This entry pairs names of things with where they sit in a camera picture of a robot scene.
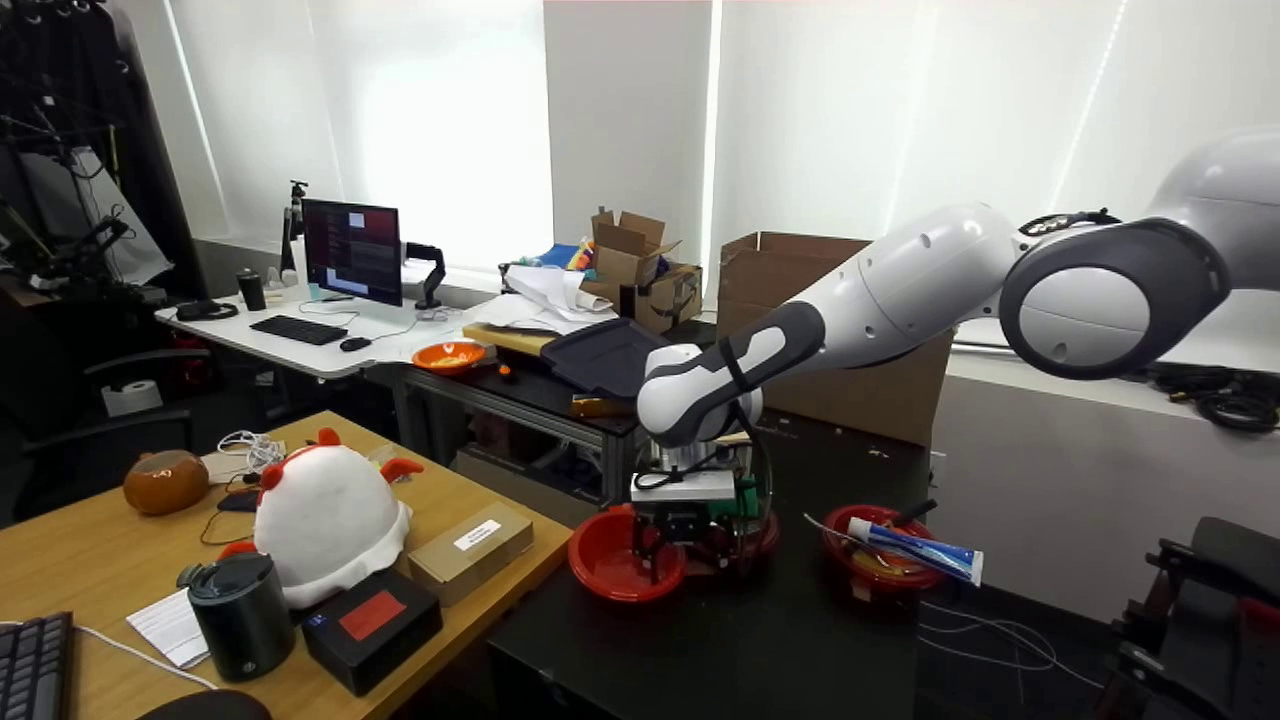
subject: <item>orange bowl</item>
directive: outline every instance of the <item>orange bowl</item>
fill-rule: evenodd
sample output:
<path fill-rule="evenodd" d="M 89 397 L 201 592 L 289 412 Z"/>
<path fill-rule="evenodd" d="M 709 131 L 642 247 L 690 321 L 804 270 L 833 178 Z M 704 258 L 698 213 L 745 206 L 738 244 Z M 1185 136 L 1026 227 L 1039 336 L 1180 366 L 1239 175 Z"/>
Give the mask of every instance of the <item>orange bowl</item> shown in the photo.
<path fill-rule="evenodd" d="M 474 342 L 438 342 L 413 354 L 413 364 L 436 375 L 457 375 L 484 359 L 484 346 Z"/>

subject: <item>computer mouse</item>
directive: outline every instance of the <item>computer mouse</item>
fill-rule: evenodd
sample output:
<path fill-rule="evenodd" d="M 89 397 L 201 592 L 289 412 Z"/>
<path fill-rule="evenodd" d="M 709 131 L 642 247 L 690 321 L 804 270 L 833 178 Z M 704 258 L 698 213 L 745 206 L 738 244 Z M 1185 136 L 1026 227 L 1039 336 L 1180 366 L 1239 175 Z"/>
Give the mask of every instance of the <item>computer mouse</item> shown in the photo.
<path fill-rule="evenodd" d="M 338 348 L 343 352 L 355 352 L 361 347 L 369 347 L 374 341 L 367 337 L 348 337 L 347 340 L 338 343 Z"/>

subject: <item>red label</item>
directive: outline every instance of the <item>red label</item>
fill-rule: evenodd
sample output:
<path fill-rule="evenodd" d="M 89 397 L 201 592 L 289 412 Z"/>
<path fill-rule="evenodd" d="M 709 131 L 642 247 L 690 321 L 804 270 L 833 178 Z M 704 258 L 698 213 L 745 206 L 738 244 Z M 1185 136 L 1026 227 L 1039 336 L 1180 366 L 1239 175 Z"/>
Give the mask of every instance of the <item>red label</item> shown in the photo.
<path fill-rule="evenodd" d="M 403 611 L 404 606 L 401 605 L 401 601 L 396 600 L 392 593 L 381 591 L 365 602 L 361 602 L 360 606 L 343 615 L 338 621 L 342 623 L 342 629 L 347 630 L 348 635 L 356 641 L 362 641 Z"/>

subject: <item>black box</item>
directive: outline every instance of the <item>black box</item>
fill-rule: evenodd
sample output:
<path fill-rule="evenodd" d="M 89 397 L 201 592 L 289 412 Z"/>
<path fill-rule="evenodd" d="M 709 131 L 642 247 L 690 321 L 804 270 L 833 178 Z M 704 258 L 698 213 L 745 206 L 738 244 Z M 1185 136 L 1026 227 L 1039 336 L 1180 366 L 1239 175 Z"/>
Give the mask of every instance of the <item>black box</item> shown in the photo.
<path fill-rule="evenodd" d="M 426 644 L 443 623 L 434 594 L 383 570 L 308 615 L 302 638 L 311 657 L 360 697 Z"/>

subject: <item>metal frame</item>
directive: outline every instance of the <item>metal frame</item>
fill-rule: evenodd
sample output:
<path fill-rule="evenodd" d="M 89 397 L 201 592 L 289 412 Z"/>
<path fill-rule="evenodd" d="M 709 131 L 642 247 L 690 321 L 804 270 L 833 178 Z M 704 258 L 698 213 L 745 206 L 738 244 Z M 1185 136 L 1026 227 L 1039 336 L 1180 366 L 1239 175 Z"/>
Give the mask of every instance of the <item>metal frame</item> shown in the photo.
<path fill-rule="evenodd" d="M 535 405 L 516 402 L 417 368 L 408 365 L 394 368 L 398 372 L 393 377 L 384 377 L 383 380 L 392 388 L 401 441 L 411 450 L 421 451 L 431 447 L 433 441 L 436 439 L 434 436 L 439 434 L 430 432 L 431 423 L 428 411 L 424 411 L 420 404 L 413 402 L 413 396 L 425 391 L 428 395 L 445 397 L 556 438 L 599 451 L 600 474 L 603 475 L 602 495 L 609 505 L 626 498 L 627 488 L 631 484 L 631 471 L 635 466 L 635 452 L 639 447 L 639 429 L 626 436 L 614 436 L 585 423 L 562 418 Z M 381 373 L 366 372 L 366 375 L 375 374 Z M 439 448 L 431 447 L 431 455 L 439 459 L 442 455 Z"/>

